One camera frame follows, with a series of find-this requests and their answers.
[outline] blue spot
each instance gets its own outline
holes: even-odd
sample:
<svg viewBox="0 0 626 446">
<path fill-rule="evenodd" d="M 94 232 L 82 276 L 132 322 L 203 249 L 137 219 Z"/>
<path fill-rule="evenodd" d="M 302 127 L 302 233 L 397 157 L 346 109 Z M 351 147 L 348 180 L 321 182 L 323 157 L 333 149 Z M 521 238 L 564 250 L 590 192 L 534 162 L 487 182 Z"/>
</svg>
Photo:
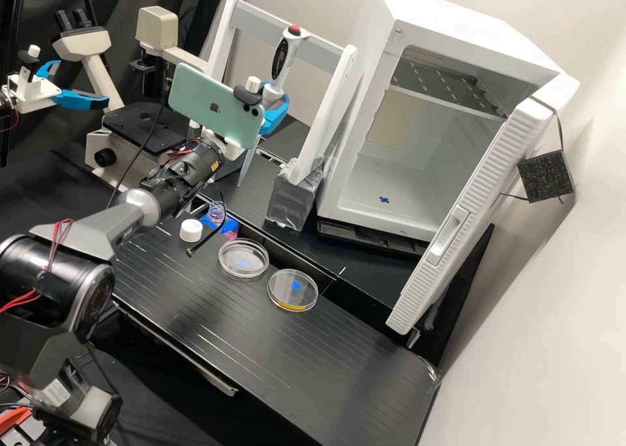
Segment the blue spot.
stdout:
<svg viewBox="0 0 626 446">
<path fill-rule="evenodd" d="M 239 266 L 239 268 L 246 269 L 246 268 L 250 268 L 250 266 L 252 266 L 252 262 L 250 260 L 248 260 L 248 259 L 235 257 L 233 260 Z"/>
</svg>

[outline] black foam pad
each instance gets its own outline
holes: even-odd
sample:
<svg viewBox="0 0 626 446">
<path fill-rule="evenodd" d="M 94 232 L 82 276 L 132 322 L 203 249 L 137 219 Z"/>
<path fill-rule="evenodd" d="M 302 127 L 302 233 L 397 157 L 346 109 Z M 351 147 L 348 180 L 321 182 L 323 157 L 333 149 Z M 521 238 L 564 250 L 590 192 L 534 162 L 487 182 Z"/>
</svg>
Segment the black foam pad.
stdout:
<svg viewBox="0 0 626 446">
<path fill-rule="evenodd" d="M 530 203 L 574 193 L 562 150 L 521 161 L 517 166 Z"/>
</svg>

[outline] mint green iphone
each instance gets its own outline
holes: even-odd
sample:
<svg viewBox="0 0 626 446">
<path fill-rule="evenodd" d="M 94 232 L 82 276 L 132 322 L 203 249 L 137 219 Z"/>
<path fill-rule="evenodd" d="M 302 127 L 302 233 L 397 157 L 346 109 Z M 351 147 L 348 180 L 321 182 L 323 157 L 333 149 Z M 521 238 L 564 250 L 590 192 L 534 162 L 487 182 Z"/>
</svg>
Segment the mint green iphone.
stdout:
<svg viewBox="0 0 626 446">
<path fill-rule="evenodd" d="M 265 110 L 245 106 L 233 90 L 206 74 L 180 63 L 174 71 L 170 107 L 244 149 L 256 143 Z"/>
</svg>

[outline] open fridge door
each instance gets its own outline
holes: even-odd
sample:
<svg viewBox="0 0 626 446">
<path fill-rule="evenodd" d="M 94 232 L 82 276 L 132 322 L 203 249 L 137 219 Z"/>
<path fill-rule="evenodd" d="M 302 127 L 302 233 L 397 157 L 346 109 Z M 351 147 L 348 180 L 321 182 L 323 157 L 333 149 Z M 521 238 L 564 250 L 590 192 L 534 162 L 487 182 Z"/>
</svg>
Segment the open fridge door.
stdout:
<svg viewBox="0 0 626 446">
<path fill-rule="evenodd" d="M 558 74 L 533 94 L 561 113 L 579 82 Z M 443 224 L 406 282 L 387 325 L 406 334 L 437 300 L 489 225 L 501 203 L 500 192 L 513 185 L 517 164 L 526 157 L 554 114 L 523 100 L 502 124 Z"/>
</svg>

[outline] empty petri dish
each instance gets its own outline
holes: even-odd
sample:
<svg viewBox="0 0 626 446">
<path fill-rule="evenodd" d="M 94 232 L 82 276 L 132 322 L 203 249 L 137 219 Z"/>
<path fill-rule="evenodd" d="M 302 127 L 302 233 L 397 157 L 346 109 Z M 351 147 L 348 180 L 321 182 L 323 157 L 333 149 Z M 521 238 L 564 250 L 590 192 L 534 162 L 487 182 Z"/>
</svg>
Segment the empty petri dish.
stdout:
<svg viewBox="0 0 626 446">
<path fill-rule="evenodd" d="M 278 270 L 267 283 L 267 294 L 277 306 L 303 312 L 315 306 L 318 286 L 313 278 L 300 270 Z"/>
<path fill-rule="evenodd" d="M 222 268 L 239 278 L 259 276 L 269 266 L 269 255 L 265 247 L 250 239 L 228 241 L 218 254 Z"/>
</svg>

